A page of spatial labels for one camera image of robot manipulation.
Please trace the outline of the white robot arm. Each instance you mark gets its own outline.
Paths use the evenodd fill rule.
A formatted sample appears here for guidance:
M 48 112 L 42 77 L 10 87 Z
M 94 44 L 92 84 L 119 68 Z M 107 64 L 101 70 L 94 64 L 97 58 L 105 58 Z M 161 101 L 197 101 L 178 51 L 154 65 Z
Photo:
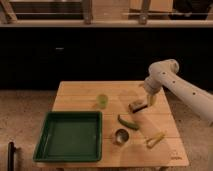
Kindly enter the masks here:
M 164 86 L 209 124 L 213 124 L 213 95 L 185 81 L 177 75 L 179 63 L 175 59 L 154 62 L 144 80 L 144 90 L 157 94 Z

